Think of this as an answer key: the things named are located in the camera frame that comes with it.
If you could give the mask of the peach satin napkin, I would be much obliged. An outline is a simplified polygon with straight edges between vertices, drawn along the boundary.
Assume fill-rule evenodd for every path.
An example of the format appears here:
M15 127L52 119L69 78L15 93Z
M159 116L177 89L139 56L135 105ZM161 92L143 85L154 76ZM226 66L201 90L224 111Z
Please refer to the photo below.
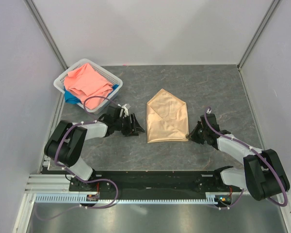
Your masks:
M161 89L146 104L146 133L148 143L188 141L186 102Z

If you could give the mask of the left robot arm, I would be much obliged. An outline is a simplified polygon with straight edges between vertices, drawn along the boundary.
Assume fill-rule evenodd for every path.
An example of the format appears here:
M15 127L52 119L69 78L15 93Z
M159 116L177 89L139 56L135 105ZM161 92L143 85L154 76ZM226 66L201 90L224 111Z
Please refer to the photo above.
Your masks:
M80 179L80 186L86 191L95 189L96 171L82 158L81 152L86 140L104 138L119 131L124 136L138 136L145 130L135 114L129 114L129 105L109 106L107 112L97 120L72 123L62 120L58 123L44 147L44 154L55 164Z

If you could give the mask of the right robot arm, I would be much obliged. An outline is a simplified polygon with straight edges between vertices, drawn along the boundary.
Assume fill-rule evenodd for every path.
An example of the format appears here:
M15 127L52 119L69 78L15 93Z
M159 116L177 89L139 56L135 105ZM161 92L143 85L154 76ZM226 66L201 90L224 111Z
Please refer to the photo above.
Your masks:
M243 165L242 169L232 166L217 169L218 176L212 179L216 190L236 186L247 190L255 200L268 199L278 206L287 206L290 183L275 150L255 148L237 139L229 131L221 130L215 115L209 113L200 117L188 139L198 144L207 143Z

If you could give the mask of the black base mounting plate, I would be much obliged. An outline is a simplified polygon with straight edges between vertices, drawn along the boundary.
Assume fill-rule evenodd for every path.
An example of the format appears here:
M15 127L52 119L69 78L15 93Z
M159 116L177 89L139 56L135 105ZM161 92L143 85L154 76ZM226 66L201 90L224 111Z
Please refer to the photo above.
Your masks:
M99 192L101 200L197 200L207 193L236 193L215 171L97 171L97 183L72 178L69 190Z

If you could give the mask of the pink cloth in basket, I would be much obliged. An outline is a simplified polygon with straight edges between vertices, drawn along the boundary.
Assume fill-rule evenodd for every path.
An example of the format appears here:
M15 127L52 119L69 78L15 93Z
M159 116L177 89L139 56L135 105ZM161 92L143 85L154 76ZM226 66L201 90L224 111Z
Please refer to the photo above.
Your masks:
M68 72L64 86L90 110L98 107L113 90L113 84L95 71L89 63Z

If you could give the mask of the blue cloth in basket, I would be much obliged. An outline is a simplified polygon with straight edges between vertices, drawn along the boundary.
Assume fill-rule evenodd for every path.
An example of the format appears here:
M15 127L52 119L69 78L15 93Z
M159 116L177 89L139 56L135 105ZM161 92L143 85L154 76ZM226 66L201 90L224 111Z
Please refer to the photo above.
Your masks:
M112 86L112 92L114 92L117 88L119 87L118 84L114 84ZM64 99L65 102L70 103L70 104L78 104L81 103L81 100L79 98L77 98L76 96L74 96L73 94L71 94L69 91L67 91L64 87Z

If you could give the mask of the white plastic basket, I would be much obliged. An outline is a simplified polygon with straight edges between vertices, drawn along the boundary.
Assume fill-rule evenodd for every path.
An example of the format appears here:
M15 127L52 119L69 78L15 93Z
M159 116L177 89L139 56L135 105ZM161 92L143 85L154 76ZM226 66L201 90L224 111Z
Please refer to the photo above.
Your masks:
M56 78L53 85L63 93L66 103L99 114L118 95L123 81L96 63L81 59Z

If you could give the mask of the left aluminium frame post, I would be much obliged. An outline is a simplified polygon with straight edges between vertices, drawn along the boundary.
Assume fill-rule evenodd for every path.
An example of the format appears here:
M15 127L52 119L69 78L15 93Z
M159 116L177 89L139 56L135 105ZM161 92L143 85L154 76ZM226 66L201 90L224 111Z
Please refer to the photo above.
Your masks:
M55 43L55 40L53 39L46 23L44 22L37 6L35 5L33 0L24 0L24 3L28 7L31 15L33 16L35 22L37 23L40 31L42 32L44 38L46 39L48 45L50 46L51 50L53 51L55 57L57 58L58 62L60 63L61 67L66 70L68 69L68 66L58 48L58 46Z

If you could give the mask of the aluminium frame post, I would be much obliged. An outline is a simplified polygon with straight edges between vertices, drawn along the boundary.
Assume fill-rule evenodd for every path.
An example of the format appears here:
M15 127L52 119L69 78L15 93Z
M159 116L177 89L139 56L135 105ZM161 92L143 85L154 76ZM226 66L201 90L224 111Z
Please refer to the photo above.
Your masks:
M259 26L257 27L252 39L250 40L244 54L242 55L239 63L237 64L237 68L240 71L244 66L245 62L247 61L249 55L251 54L252 50L254 49L255 45L257 44L259 38L261 37L262 33L264 32L265 28L267 27L268 23L270 22L273 14L275 13L276 9L278 8L281 0L273 0L271 1L270 6L268 7L265 15L263 16Z
M66 70L68 69L68 66L58 48L58 46L55 43L55 40L53 39L46 23L44 22L37 6L35 5L33 0L24 0L24 3L28 7L31 15L33 16L35 22L37 23L40 31L42 32L44 38L46 39L48 45L50 46L51 50L53 51L55 57L57 58L58 62L60 63L61 67Z

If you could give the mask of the right aluminium frame post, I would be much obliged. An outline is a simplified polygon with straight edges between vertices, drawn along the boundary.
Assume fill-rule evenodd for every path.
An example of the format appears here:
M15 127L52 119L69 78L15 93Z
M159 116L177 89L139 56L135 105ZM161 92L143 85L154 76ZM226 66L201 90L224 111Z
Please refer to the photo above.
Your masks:
M249 55L251 54L252 50L254 49L255 45L257 44L259 38L261 37L262 33L264 32L265 28L267 27L268 23L270 22L273 14L275 13L276 9L278 8L281 0L273 0L271 1L270 6L268 7L265 15L263 16L259 26L257 27L252 39L250 40L244 54L242 55L239 63L237 64L237 68L240 71L244 66L245 62L247 61Z

